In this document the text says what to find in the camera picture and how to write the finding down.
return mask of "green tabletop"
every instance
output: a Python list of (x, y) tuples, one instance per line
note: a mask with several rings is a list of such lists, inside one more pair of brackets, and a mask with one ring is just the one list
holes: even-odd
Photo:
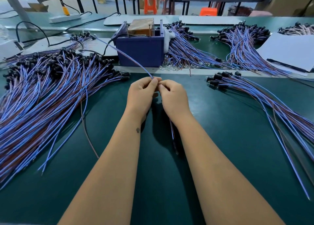
[[(35, 21), (44, 15), (31, 13), (30, 16)], [(6, 20), (7, 25), (15, 26), (14, 19), (11, 22)], [(314, 23), (312, 18), (247, 18), (248, 24), (266, 26), (271, 31), (297, 21)], [(98, 22), (91, 27), (103, 27), (101, 24)], [(222, 27), (191, 28), (195, 31), (211, 31)], [(98, 34), (109, 37), (112, 32)], [(210, 41), (208, 35), (200, 36), (201, 41), (193, 43), (197, 48), (220, 58), (225, 58), (229, 53), (227, 45)], [(98, 154), (105, 149), (123, 114), (130, 84), (145, 76), (134, 73), (131, 80), (108, 85), (88, 99), (87, 131)], [(306, 198), (265, 113), (254, 99), (214, 90), (206, 84), (203, 75), (155, 76), (183, 84), (195, 118), (286, 224), (313, 224), (314, 203)], [(289, 79), (250, 79), (272, 91), (296, 112), (314, 121), (313, 88)], [(4, 85), (5, 79), (0, 77), (1, 95), (5, 92)], [(80, 112), (76, 111), (55, 148), (79, 119)], [(48, 163), (41, 176), (37, 168), (45, 161), (47, 154), (48, 151), (45, 151), (0, 191), (0, 223), (56, 224), (97, 161), (82, 125)], [(204, 223), (187, 160), (183, 153), (177, 156), (172, 150), (169, 119), (158, 97), (152, 104), (141, 134), (131, 224)]]

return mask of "bundle of wires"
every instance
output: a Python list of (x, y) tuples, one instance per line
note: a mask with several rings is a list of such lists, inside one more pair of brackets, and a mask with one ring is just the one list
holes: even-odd
[(245, 25), (240, 22), (231, 28), (224, 28), (218, 31), (217, 37), (211, 39), (226, 43), (230, 46), (231, 52), (222, 63), (230, 63), (233, 68), (263, 72), (269, 76), (288, 76), (290, 72), (278, 69), (264, 60), (254, 48), (256, 44), (264, 43), (269, 37), (269, 30), (257, 25)]
[(314, 25), (300, 24), (296, 22), (294, 26), (279, 28), (278, 33), (283, 35), (314, 35)]
[[(8, 84), (0, 100), (0, 189), (50, 146), (40, 167), (44, 172), (47, 162), (84, 121), (88, 97), (109, 83), (128, 80), (129, 73), (113, 70), (110, 61), (95, 53), (85, 57), (63, 48), (57, 54), (34, 53), (31, 59), (19, 60), (4, 77)], [(59, 133), (78, 106), (79, 122), (52, 153)]]
[[(288, 160), (306, 196), (310, 199), (308, 191), (301, 179), (300, 172), (297, 171), (296, 163), (299, 163), (299, 165), (302, 166), (312, 185), (314, 185), (314, 177), (309, 172), (307, 168), (308, 165), (302, 159), (299, 150), (292, 147), (279, 122), (281, 125), (283, 124), (285, 126), (286, 131), (288, 130), (288, 132), (293, 135), (297, 143), (302, 148), (302, 151), (312, 162), (314, 161), (314, 123), (291, 110), (280, 99), (264, 87), (248, 79), (242, 78), (239, 72), (235, 72), (235, 75), (231, 72), (218, 73), (213, 77), (208, 77), (207, 82), (212, 87), (217, 87), (218, 89), (232, 89), (244, 92), (257, 100), (257, 102), (262, 106), (263, 111), (266, 113), (269, 124), (271, 125), (285, 155), (288, 157)], [(272, 109), (272, 116), (268, 113), (267, 108)]]
[(189, 40), (198, 41), (199, 38), (194, 37), (189, 28), (185, 27), (185, 24), (181, 21), (173, 22), (166, 25), (166, 27), (175, 33), (175, 38), (170, 40), (168, 53), (165, 54), (165, 65), (171, 65), (178, 69), (183, 67), (230, 69), (228, 64), (216, 61), (214, 55), (210, 57), (210, 53), (198, 50), (192, 46)]
[[(77, 49), (79, 46), (82, 46), (82, 48), (84, 49), (84, 44), (87, 41), (94, 40), (94, 39), (96, 39), (96, 38), (94, 36), (92, 36), (89, 32), (84, 32), (83, 34), (80, 33), (79, 35), (76, 35), (76, 34), (73, 35), (72, 34), (70, 39), (56, 43), (56, 44), (50, 44), (50, 42), (47, 38), (49, 47), (50, 46), (57, 46), (57, 45), (60, 45), (62, 43), (65, 43), (65, 42), (70, 42), (70, 44), (65, 47), (66, 50)], [(59, 51), (60, 51), (60, 48), (56, 48), (56, 49), (51, 49), (51, 50), (40, 51), (40, 52), (38, 52), (38, 54), (39, 54), (39, 56), (45, 56), (45, 55), (53, 54), (53, 53), (57, 54), (57, 53), (59, 53)], [(25, 54), (25, 55), (23, 55), (23, 54), (15, 55), (13, 57), (10, 57), (4, 61), (2, 69), (5, 69), (12, 64), (16, 64), (18, 62), (18, 60), (25, 60), (27, 58), (32, 58), (32, 57), (33, 57), (33, 53), (32, 54)]]

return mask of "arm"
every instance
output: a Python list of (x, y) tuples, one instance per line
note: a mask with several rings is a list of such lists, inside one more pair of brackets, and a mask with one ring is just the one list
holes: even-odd
[(162, 104), (178, 128), (207, 224), (284, 224), (193, 117), (182, 85), (159, 82)]
[(160, 80), (146, 77), (131, 84), (111, 140), (58, 225), (130, 224), (140, 128)]

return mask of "stool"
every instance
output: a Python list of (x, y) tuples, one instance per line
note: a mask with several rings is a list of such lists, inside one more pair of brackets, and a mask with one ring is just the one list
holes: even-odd
[[(162, 14), (167, 14), (169, 12), (169, 8), (167, 8), (167, 3), (169, 0), (164, 0), (164, 6), (162, 8)], [(174, 4), (171, 5), (171, 14), (175, 14), (175, 6)]]
[(154, 14), (157, 14), (157, 3), (156, 0), (144, 0), (144, 14), (148, 14), (149, 11), (152, 11)]
[(201, 9), (199, 16), (217, 16), (217, 8), (207, 8), (204, 7)]

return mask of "orange stool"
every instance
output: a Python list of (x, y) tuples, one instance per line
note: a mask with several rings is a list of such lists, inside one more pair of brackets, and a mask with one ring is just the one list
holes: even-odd
[(204, 7), (201, 9), (199, 16), (217, 16), (217, 8)]
[(154, 14), (157, 14), (157, 3), (156, 0), (150, 0), (153, 4), (149, 4), (149, 0), (144, 1), (144, 14), (148, 14), (149, 11), (152, 11)]

